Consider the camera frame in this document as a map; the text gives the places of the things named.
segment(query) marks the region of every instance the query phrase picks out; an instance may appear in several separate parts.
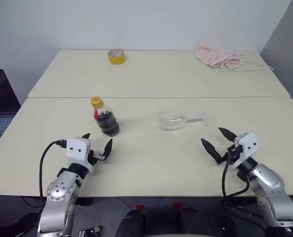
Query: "pink towel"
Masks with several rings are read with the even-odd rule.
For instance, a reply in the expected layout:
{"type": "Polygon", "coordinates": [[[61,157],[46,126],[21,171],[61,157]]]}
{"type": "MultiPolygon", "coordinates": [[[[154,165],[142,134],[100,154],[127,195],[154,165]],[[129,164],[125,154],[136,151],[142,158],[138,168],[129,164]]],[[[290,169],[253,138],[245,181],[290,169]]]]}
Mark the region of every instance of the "pink towel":
{"type": "Polygon", "coordinates": [[[222,68],[224,65],[230,70],[241,66],[241,53],[233,50],[217,49],[209,46],[209,42],[201,41],[195,49],[196,57],[211,68],[222,68]]]}

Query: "roll of tape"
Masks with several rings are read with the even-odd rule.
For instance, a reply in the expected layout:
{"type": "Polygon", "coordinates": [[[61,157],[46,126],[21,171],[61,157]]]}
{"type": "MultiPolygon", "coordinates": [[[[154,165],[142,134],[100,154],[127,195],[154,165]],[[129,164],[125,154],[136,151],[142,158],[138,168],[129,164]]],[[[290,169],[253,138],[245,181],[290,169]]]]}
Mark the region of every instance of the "roll of tape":
{"type": "Polygon", "coordinates": [[[112,64],[122,64],[126,60],[125,53],[121,49],[112,49],[109,51],[108,58],[112,64]]]}

